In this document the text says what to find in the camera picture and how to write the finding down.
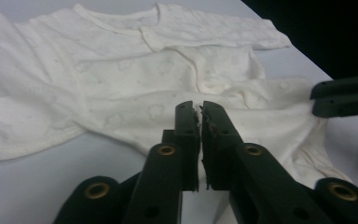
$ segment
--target fabric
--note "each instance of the fabric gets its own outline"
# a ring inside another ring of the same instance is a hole
[[[298,182],[346,179],[324,151],[325,120],[310,113],[310,83],[265,79],[253,52],[289,45],[270,21],[176,5],[127,16],[76,5],[18,24],[0,14],[0,160],[85,131],[147,153],[173,128],[176,105],[206,100]]]

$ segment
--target black background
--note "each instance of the black background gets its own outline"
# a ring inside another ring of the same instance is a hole
[[[358,76],[358,1],[242,0],[331,78]]]

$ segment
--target sleeve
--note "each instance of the sleeve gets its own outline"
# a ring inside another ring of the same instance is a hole
[[[84,132],[69,120],[63,94],[36,54],[38,45],[0,14],[0,160],[46,149]]]
[[[219,45],[276,49],[291,46],[289,38],[269,20],[218,15],[180,7],[158,5],[160,24],[143,29],[152,50],[169,46]]]
[[[194,17],[211,36],[227,46],[252,45],[254,49],[276,49],[290,46],[289,38],[269,20],[216,15],[193,11]]]

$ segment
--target wrinkled fabric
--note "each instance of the wrinkled fabric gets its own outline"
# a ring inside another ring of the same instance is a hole
[[[253,52],[289,45],[270,21],[176,5],[127,16],[76,5],[16,24],[0,14],[0,160],[85,131],[146,154],[173,128],[176,105],[212,101],[244,142],[269,149],[298,182],[346,178],[324,151],[310,83],[265,79]]]

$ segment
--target table surface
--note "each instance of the table surface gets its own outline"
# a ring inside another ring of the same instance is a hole
[[[197,10],[259,18],[240,0],[160,0]],[[149,9],[153,0],[0,0],[0,12],[14,22],[80,3],[111,14]],[[257,51],[267,77],[303,76],[314,83],[330,79],[295,47]],[[325,146],[332,163],[358,186],[358,116],[330,119]],[[121,182],[138,173],[145,156],[133,147],[97,133],[84,133],[60,146],[23,158],[0,161],[0,223],[51,223],[72,190],[95,175]],[[182,223],[215,223],[228,204],[226,192],[185,193]]]

